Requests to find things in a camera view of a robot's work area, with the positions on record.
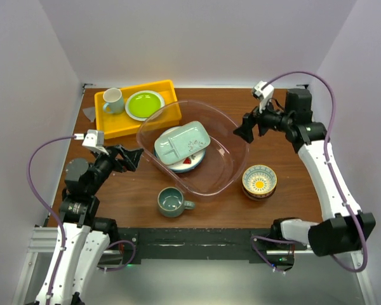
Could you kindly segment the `light blue rectangular dish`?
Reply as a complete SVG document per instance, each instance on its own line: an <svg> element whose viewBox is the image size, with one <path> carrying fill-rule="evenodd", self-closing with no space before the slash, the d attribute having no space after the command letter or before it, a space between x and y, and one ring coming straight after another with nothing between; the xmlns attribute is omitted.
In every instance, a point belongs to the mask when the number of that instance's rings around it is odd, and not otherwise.
<svg viewBox="0 0 381 305"><path fill-rule="evenodd" d="M210 143L205 127L199 121L191 121L157 138L154 150L163 164L172 165L207 148Z"/></svg>

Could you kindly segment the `yellow blue patterned bowl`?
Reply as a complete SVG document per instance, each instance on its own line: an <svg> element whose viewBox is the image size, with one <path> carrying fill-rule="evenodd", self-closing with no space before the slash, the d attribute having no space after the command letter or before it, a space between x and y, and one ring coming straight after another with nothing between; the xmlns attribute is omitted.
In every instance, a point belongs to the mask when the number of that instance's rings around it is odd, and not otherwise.
<svg viewBox="0 0 381 305"><path fill-rule="evenodd" d="M248 194L256 198L270 196L277 186L277 175L266 165L253 165L244 171L242 184Z"/></svg>

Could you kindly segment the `watermelon pattern plate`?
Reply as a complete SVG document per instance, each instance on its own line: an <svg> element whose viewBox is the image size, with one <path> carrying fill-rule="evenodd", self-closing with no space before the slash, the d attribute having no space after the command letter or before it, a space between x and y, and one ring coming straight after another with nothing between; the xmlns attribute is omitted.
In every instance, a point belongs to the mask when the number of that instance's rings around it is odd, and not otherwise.
<svg viewBox="0 0 381 305"><path fill-rule="evenodd" d="M183 172L201 162L210 143L204 126L193 121L163 132L154 142L154 154L168 168Z"/></svg>
<svg viewBox="0 0 381 305"><path fill-rule="evenodd" d="M172 165L167 165L166 167L174 173L190 172L204 160L205 155L206 150L203 149L202 151L192 154L191 156L183 159L182 161L179 161Z"/></svg>

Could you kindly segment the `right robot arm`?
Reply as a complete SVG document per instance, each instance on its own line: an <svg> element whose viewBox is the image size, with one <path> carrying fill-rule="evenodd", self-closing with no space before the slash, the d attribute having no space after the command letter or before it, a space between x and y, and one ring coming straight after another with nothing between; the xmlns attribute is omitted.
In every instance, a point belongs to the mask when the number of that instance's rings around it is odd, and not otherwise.
<svg viewBox="0 0 381 305"><path fill-rule="evenodd" d="M365 250L362 242L373 231L375 218L361 210L345 185L326 139L326 128L312 119L310 91L288 90L284 106L273 99L273 92L272 87L252 90L260 103L243 116L234 134L250 143L255 126L261 137L268 130L283 132L309 173L323 220L319 224L297 218L275 220L270 234L272 246L283 250L296 241L310 246L319 257Z"/></svg>

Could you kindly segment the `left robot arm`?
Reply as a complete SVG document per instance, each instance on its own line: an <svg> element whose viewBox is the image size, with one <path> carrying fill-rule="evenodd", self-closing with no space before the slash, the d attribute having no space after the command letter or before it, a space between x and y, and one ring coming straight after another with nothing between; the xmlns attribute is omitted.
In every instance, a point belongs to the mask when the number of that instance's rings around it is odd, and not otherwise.
<svg viewBox="0 0 381 305"><path fill-rule="evenodd" d="M57 240L34 304L83 304L89 281L104 251L122 242L114 219L97 217L97 191L112 172L134 172L143 149L121 145L94 152L94 162L75 158L66 167Z"/></svg>

